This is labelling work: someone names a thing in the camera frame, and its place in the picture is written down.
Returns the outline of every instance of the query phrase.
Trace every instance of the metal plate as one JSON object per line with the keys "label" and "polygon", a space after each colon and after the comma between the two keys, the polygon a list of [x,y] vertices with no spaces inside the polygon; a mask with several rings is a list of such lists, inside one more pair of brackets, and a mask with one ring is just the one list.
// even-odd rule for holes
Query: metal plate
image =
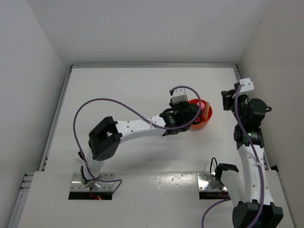
{"label": "metal plate", "polygon": [[209,172],[198,172],[198,185],[200,192],[224,192],[227,191],[225,186],[221,186]]}
{"label": "metal plate", "polygon": [[[100,178],[106,181],[114,180],[114,174],[110,172],[100,173]],[[114,183],[102,183],[99,189],[94,190],[94,192],[110,192],[113,191]],[[70,192],[89,192],[89,188],[84,188],[81,182],[81,174],[79,172],[73,173],[73,178],[71,182]]]}

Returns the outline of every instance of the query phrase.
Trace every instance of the red bowl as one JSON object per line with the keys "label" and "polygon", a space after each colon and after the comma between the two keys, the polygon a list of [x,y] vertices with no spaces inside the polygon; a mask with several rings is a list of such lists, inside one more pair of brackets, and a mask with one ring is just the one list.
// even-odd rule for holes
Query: red bowl
{"label": "red bowl", "polygon": [[[191,104],[197,104],[199,102],[199,99],[193,99],[193,100],[190,100],[189,103]],[[204,103],[204,105],[206,106],[207,102],[204,101],[204,100],[201,100],[202,103]],[[207,125],[207,123],[209,122],[210,118],[212,116],[212,108],[211,106],[209,107],[209,113],[208,113],[208,116],[207,116],[207,119],[201,115],[201,118],[203,118],[203,122],[199,123],[199,124],[192,124],[190,127],[192,128],[196,128],[196,129],[200,129],[200,128],[203,128],[204,126]]]}

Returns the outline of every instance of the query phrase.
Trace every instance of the purple cable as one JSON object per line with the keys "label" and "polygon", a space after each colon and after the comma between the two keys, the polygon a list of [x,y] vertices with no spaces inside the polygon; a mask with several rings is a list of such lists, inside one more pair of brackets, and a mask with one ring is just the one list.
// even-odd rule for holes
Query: purple cable
{"label": "purple cable", "polygon": [[[194,90],[192,89],[191,87],[188,87],[188,86],[177,86],[175,88],[173,88],[172,90],[175,90],[175,89],[180,89],[180,88],[185,88],[185,89],[189,89],[191,90],[192,92],[194,92],[194,94],[198,97],[198,100],[199,100],[199,107],[201,107],[201,100],[200,100],[200,95]],[[82,106],[80,106],[80,108],[77,110],[76,114],[75,114],[75,117],[74,117],[74,120],[73,120],[73,133],[74,133],[74,137],[75,137],[75,141],[77,143],[77,146],[80,150],[80,154],[85,162],[85,166],[86,166],[86,169],[88,171],[88,173],[90,174],[90,176],[95,180],[95,181],[98,181],[98,182],[101,182],[101,183],[112,183],[112,182],[119,182],[119,184],[117,185],[117,187],[114,189],[113,193],[114,194],[116,192],[116,190],[119,188],[119,186],[122,184],[123,180],[122,179],[117,179],[117,180],[100,180],[98,178],[96,178],[90,171],[90,168],[87,164],[87,160],[86,160],[86,156],[85,156],[85,153],[83,152],[82,148],[81,148],[81,145],[79,143],[79,140],[78,140],[78,137],[77,137],[77,134],[76,134],[76,119],[77,119],[77,116],[78,114],[80,113],[81,109],[83,109],[83,107],[85,107],[87,104],[91,103],[91,102],[94,102],[94,101],[111,101],[111,102],[114,102],[114,103],[117,103],[119,105],[122,105],[123,107],[129,109],[131,112],[135,113],[137,116],[139,116],[140,118],[142,118],[142,120],[144,120],[145,122],[149,123],[150,124],[150,121],[145,118],[143,115],[141,115],[140,113],[138,113],[137,111],[135,111],[134,109],[130,108],[129,106],[119,102],[119,101],[116,101],[116,100],[113,100],[113,99],[109,99],[109,98],[96,98],[96,99],[92,99],[92,100],[89,100],[87,102],[85,102]],[[187,127],[189,125],[191,125],[197,118],[198,116],[200,115],[200,110],[198,110],[198,112],[196,113],[196,115],[194,116],[194,118],[192,120],[190,120],[188,123],[184,124],[184,125],[181,125],[181,126],[178,126],[178,127],[163,127],[163,126],[159,126],[157,124],[154,124],[154,123],[151,123],[152,126],[154,127],[157,127],[157,128],[161,128],[161,129],[164,129],[164,130],[178,130],[178,129],[182,129],[184,127]]]}
{"label": "purple cable", "polygon": [[[255,149],[255,147],[254,147],[254,145],[253,145],[253,143],[252,143],[252,141],[251,141],[249,135],[247,134],[247,132],[246,132],[246,130],[245,130],[245,128],[244,128],[244,126],[243,126],[243,124],[242,124],[242,122],[241,122],[241,119],[239,118],[238,106],[237,106],[237,105],[238,105],[238,95],[239,95],[239,91],[241,90],[241,88],[242,88],[242,85],[239,85],[238,88],[237,88],[237,91],[236,91],[236,97],[235,97],[235,99],[234,99],[234,109],[235,109],[236,120],[237,120],[237,123],[238,123],[238,125],[240,126],[242,132],[243,132],[243,133],[245,134],[245,136],[247,137],[247,140],[248,140],[248,142],[249,142],[249,144],[250,144],[250,146],[251,146],[251,148],[252,148],[252,150],[253,150],[253,153],[255,154],[256,161],[257,161],[258,163],[260,163],[260,160],[259,160],[257,151],[256,151],[256,149]],[[256,214],[255,218],[252,220],[252,222],[248,225],[247,228],[252,228],[252,227],[256,224],[257,220],[259,219],[259,217],[260,217],[260,215],[261,215],[261,213],[262,213],[263,204],[264,204],[265,189],[264,189],[263,171],[262,171],[262,167],[261,167],[261,166],[258,167],[258,171],[259,171],[260,180],[261,180],[261,191],[262,191],[262,193],[261,193],[261,202],[260,202],[260,206],[259,206],[259,208],[258,208],[258,211],[257,211],[257,214]],[[202,221],[201,221],[201,227],[202,227],[202,228],[204,228],[204,220],[205,220],[206,214],[207,214],[212,208],[214,208],[216,205],[218,205],[218,204],[220,204],[220,203],[222,203],[222,202],[228,201],[228,200],[229,200],[229,199],[225,199],[225,200],[216,202],[215,204],[211,205],[211,206],[205,211],[205,213],[204,213],[204,215],[203,215],[203,218],[202,218]]]}

